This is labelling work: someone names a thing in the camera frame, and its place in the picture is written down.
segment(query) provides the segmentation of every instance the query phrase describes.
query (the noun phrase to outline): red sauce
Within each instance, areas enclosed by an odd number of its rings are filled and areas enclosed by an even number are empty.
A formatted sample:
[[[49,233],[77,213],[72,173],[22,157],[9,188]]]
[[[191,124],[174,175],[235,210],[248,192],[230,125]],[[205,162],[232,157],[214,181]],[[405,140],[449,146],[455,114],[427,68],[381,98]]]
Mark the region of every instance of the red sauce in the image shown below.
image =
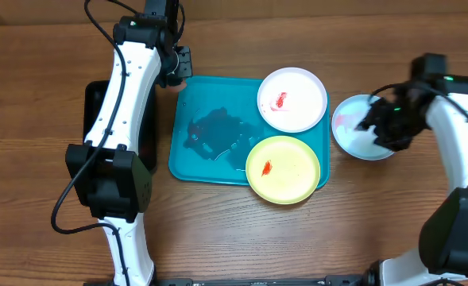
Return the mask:
[[[267,162],[265,162],[264,170],[262,171],[262,176],[268,175],[272,169],[273,166],[271,165],[271,160],[268,160]]]
[[[287,98],[287,93],[286,92],[281,92],[280,95],[278,95],[278,100],[276,101],[276,106],[278,106],[278,108],[281,108],[283,106],[283,101],[286,98]]]

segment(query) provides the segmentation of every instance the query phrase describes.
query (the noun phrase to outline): wooden table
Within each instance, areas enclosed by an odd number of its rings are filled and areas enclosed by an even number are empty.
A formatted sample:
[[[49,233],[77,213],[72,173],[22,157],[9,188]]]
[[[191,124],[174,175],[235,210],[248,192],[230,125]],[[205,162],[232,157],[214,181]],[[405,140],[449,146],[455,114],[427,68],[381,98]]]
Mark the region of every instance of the wooden table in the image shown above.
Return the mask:
[[[111,30],[112,24],[105,24]],[[288,66],[325,84],[331,110],[408,78],[424,52],[468,75],[468,14],[187,23],[196,75],[264,78]],[[112,48],[92,25],[0,27],[0,285],[80,285],[113,275],[102,230],[50,226],[68,183],[64,152],[80,143],[83,92],[108,79]],[[168,170],[177,95],[158,91],[159,168],[145,214],[158,276],[321,277],[363,272],[416,246],[447,178],[431,132],[388,160],[355,160],[331,140],[331,178],[308,201],[276,206],[248,187],[185,183]],[[72,191],[62,227],[95,220]]]

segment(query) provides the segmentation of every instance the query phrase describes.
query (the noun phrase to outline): teal tray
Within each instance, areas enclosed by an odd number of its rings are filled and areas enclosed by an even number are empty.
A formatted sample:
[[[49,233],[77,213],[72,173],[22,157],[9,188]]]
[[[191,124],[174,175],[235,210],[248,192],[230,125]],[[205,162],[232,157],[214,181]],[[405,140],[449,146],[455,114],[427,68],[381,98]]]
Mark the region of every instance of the teal tray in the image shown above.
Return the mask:
[[[301,133],[267,124],[257,107],[262,80],[195,76],[179,93],[168,167],[180,180],[248,185],[246,159],[260,141],[287,135],[309,145],[319,158],[317,188],[329,180],[329,106],[322,120]]]

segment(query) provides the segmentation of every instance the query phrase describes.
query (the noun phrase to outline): round plate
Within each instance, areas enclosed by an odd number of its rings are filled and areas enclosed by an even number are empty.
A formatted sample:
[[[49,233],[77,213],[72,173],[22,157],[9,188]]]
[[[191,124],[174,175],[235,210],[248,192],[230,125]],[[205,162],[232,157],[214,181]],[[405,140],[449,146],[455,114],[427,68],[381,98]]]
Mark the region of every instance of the round plate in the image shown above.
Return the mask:
[[[322,82],[302,68],[282,68],[267,76],[257,97],[258,110],[272,127],[287,133],[315,126],[327,108]]]
[[[350,155],[363,160],[382,160],[394,154],[389,149],[375,145],[375,126],[368,131],[356,131],[355,127],[368,114],[369,95],[355,95],[341,102],[332,115],[331,128],[339,146]],[[374,96],[371,103],[379,97]]]
[[[258,143],[246,162],[249,185],[272,203],[298,203],[313,193],[320,180],[320,163],[304,142],[288,136]]]

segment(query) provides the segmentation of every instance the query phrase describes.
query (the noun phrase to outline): blue tray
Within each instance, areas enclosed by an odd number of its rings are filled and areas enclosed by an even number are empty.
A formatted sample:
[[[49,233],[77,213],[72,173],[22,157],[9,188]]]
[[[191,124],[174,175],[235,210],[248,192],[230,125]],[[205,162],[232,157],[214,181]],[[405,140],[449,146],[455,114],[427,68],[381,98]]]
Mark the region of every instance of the blue tray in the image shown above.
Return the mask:
[[[288,135],[308,144],[319,158],[317,188],[330,174],[329,106],[322,120],[302,133],[267,124],[257,107],[262,80],[195,76],[179,94],[168,167],[180,180],[248,185],[246,159],[260,141]]]

